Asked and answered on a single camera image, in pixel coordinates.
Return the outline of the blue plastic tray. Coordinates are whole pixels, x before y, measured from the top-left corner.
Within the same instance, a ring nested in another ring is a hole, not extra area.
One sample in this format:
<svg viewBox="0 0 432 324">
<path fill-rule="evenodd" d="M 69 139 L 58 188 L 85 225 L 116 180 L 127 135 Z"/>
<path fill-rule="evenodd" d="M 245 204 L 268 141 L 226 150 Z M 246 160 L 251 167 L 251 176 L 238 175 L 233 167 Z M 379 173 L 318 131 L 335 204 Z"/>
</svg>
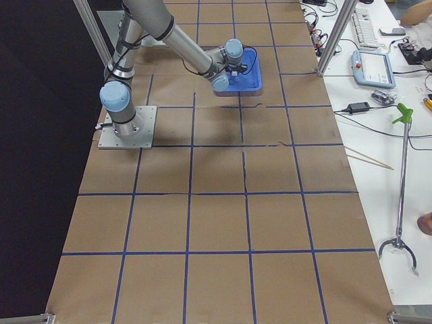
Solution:
<svg viewBox="0 0 432 324">
<path fill-rule="evenodd" d="M 260 95 L 263 87 L 261 80 L 261 71 L 259 59 L 254 49 L 246 48 L 243 52 L 242 64 L 248 69 L 243 73 L 233 75 L 226 72 L 229 86 L 224 91 L 213 92 L 220 97 L 232 97 L 240 95 L 241 97 L 254 97 Z"/>
</svg>

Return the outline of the brown paper table cover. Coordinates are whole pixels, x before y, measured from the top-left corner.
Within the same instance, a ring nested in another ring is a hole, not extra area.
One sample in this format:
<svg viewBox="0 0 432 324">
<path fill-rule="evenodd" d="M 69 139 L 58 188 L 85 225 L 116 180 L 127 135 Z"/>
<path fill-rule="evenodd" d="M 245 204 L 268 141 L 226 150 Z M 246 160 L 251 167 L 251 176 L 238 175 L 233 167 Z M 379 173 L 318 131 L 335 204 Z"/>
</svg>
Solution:
<svg viewBox="0 0 432 324">
<path fill-rule="evenodd" d="M 297 1 L 168 1 L 200 46 L 259 56 L 218 97 L 141 49 L 150 150 L 93 142 L 47 311 L 57 323 L 385 323 L 389 294 Z"/>
</svg>

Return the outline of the black power adapter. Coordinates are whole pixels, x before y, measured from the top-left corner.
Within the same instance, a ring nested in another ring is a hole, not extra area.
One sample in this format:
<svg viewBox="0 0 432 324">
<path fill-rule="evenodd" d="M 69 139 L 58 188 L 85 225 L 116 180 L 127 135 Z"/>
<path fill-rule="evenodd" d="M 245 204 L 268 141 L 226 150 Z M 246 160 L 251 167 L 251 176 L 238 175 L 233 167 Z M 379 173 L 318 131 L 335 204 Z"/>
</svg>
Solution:
<svg viewBox="0 0 432 324">
<path fill-rule="evenodd" d="M 370 110 L 370 105 L 367 102 L 361 102 L 361 103 L 350 103 L 347 106 L 347 110 L 350 115 L 355 113 L 363 113 Z"/>
</svg>

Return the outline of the wooden chopstick pair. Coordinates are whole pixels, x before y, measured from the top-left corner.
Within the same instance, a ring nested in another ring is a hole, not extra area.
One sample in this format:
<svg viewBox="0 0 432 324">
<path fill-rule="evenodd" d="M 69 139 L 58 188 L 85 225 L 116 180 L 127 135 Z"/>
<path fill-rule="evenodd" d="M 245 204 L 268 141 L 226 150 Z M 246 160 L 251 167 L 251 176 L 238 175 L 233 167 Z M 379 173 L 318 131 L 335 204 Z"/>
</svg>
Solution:
<svg viewBox="0 0 432 324">
<path fill-rule="evenodd" d="M 379 161 L 375 158 L 372 158 L 362 152 L 359 152 L 357 150 L 354 150 L 353 148 L 350 148 L 348 146 L 344 146 L 346 153 L 347 153 L 347 157 L 352 158 L 352 159 L 356 159 L 371 165 L 375 165 L 378 167 L 382 167 L 384 169 L 389 169 L 389 170 L 394 170 L 394 168 L 391 165 L 388 165 L 382 161 Z"/>
</svg>

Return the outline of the teach pendant tablet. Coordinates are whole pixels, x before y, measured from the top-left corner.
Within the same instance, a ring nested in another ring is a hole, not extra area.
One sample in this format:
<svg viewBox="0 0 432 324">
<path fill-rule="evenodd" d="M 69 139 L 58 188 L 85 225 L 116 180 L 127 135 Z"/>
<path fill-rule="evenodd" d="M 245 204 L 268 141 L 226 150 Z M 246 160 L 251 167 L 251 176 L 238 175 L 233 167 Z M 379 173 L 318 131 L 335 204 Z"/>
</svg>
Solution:
<svg viewBox="0 0 432 324">
<path fill-rule="evenodd" d="M 396 87 L 388 54 L 355 50 L 351 56 L 354 80 L 361 86 Z"/>
</svg>

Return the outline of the white keyboard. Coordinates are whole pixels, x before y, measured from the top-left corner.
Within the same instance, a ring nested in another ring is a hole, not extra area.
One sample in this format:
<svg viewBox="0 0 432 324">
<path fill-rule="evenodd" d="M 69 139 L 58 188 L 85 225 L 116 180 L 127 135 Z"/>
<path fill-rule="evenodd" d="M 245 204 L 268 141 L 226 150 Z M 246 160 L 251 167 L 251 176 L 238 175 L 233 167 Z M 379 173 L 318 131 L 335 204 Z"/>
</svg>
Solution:
<svg viewBox="0 0 432 324">
<path fill-rule="evenodd" d="M 368 10 L 356 8 L 352 14 L 352 25 L 360 48 L 370 50 L 379 48 Z"/>
</svg>

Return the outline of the aluminium frame post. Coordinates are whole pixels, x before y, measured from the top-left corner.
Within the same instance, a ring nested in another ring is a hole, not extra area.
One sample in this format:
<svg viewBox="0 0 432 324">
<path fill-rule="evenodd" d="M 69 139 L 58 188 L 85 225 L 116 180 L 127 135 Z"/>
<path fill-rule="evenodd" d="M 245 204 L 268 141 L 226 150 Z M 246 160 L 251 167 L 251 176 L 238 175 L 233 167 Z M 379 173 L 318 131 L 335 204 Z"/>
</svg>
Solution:
<svg viewBox="0 0 432 324">
<path fill-rule="evenodd" d="M 325 46 L 324 52 L 318 62 L 318 66 L 316 69 L 316 74 L 318 76 L 323 76 L 325 74 L 325 71 L 332 57 L 334 56 L 335 49 L 342 37 L 343 32 L 345 31 L 345 28 L 354 12 L 357 3 L 357 0 L 346 0 L 340 8 L 339 14 Z"/>
<path fill-rule="evenodd" d="M 93 10 L 87 0 L 73 0 L 78 13 L 89 33 L 89 36 L 93 42 L 99 57 L 104 65 L 103 77 L 104 80 L 107 80 L 109 77 L 109 72 L 107 69 L 108 63 L 112 59 L 112 53 L 109 51 L 108 44 L 106 42 L 105 37 L 103 36 L 103 32 L 100 29 L 97 19 L 93 14 Z"/>
</svg>

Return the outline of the green handled reach grabber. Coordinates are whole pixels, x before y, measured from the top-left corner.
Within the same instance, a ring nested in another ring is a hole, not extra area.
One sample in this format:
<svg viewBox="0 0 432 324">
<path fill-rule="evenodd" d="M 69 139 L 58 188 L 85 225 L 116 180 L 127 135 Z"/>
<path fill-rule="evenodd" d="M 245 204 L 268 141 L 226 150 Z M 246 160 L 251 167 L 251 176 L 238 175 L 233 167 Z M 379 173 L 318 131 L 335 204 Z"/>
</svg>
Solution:
<svg viewBox="0 0 432 324">
<path fill-rule="evenodd" d="M 378 251 L 378 256 L 379 256 L 379 258 L 381 258 L 385 247 L 389 246 L 389 245 L 391 245 L 393 248 L 396 248 L 398 250 L 406 250 L 412 259 L 411 270 L 415 275 L 418 275 L 418 272 L 416 270 L 417 260 L 416 260 L 415 254 L 411 250 L 411 248 L 402 239 L 409 130 L 410 130 L 410 126 L 412 123 L 413 109 L 407 108 L 403 103 L 398 103 L 396 105 L 396 108 L 401 113 L 401 116 L 398 119 L 395 119 L 392 123 L 396 124 L 396 123 L 400 122 L 400 123 L 404 124 L 403 144 L 402 144 L 402 162 L 401 162 L 401 169 L 400 169 L 400 189 L 399 189 L 400 195 L 399 195 L 399 199 L 398 199 L 398 220 L 397 220 L 397 224 L 396 224 L 396 230 L 395 230 L 394 238 L 388 239 L 380 245 L 379 251 Z"/>
</svg>

